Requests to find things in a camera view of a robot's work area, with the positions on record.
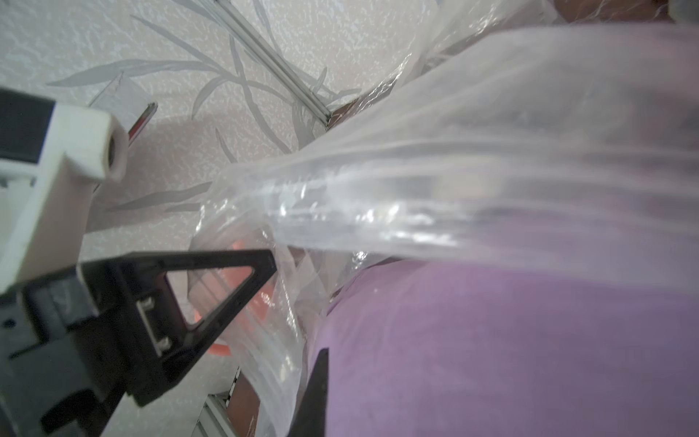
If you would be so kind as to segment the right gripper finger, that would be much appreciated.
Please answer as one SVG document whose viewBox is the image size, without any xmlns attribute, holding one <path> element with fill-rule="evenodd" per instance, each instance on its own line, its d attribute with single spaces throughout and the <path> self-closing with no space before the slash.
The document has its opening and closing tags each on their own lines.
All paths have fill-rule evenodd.
<svg viewBox="0 0 699 437">
<path fill-rule="evenodd" d="M 329 392 L 329 349 L 319 351 L 288 437 L 324 437 Z"/>
</svg>

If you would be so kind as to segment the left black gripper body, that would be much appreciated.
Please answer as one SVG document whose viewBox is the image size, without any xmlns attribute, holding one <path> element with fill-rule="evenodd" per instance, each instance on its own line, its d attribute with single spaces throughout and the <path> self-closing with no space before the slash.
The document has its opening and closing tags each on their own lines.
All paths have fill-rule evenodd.
<svg viewBox="0 0 699 437">
<path fill-rule="evenodd" d="M 163 353 L 138 304 L 152 285 L 94 261 L 2 295 L 2 435 L 98 436 L 124 396 L 159 398 Z"/>
</svg>

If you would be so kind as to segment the lilac garment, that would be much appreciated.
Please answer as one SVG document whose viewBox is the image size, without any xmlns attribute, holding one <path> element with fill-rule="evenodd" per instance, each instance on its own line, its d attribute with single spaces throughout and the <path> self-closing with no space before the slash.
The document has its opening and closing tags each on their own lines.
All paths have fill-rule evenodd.
<svg viewBox="0 0 699 437">
<path fill-rule="evenodd" d="M 306 357 L 329 436 L 695 436 L 698 235 L 495 220 L 369 241 Z"/>
</svg>

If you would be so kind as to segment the clear plastic vacuum bag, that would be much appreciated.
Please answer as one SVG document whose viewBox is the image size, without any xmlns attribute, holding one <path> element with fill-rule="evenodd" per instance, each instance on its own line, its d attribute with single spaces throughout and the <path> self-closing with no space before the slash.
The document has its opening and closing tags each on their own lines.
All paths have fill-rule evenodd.
<svg viewBox="0 0 699 437">
<path fill-rule="evenodd" d="M 224 170 L 193 249 L 270 249 L 223 335 L 289 431 L 331 297 L 389 257 L 698 291 L 698 28 L 508 29 L 442 6 L 398 86 L 302 151 Z"/>
</svg>

